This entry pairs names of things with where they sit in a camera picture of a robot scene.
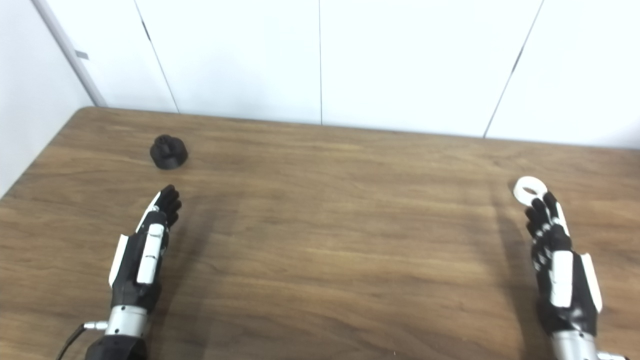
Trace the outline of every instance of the wooden table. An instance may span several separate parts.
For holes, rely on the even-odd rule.
[[[162,133],[183,167],[152,163]],[[640,152],[87,108],[0,200],[0,359],[107,317],[118,235],[168,183],[151,359],[551,359],[522,175],[593,256],[600,348],[640,357]]]

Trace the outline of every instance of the white plastic ring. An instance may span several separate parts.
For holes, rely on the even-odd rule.
[[[531,206],[531,202],[536,198],[542,199],[546,193],[547,186],[545,183],[533,176],[521,177],[513,187],[513,196],[516,197],[517,201],[526,206]]]

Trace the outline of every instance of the white wall panel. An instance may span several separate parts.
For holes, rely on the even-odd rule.
[[[546,1],[488,137],[640,149],[640,2]]]
[[[321,0],[323,123],[482,136],[540,0]]]
[[[0,1],[0,197],[92,102],[31,1]]]
[[[134,0],[46,0],[106,105],[176,112]]]
[[[138,0],[182,113],[320,123],[317,0]]]

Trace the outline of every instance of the prosthetic hand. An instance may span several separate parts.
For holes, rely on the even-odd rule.
[[[85,330],[104,330],[104,336],[87,349],[86,360],[145,360],[147,318],[153,312],[162,287],[158,275],[169,230],[182,206],[179,193],[168,185],[151,201],[133,235],[120,235],[111,265],[111,316],[108,322],[82,324],[65,343],[58,359]]]
[[[524,188],[537,194],[525,193]],[[530,205],[525,214],[540,293],[538,320],[551,338],[556,359],[624,360],[623,356],[596,349],[596,326],[602,310],[600,288],[591,256],[573,250],[560,203],[540,180],[531,177],[518,181],[514,195]]]

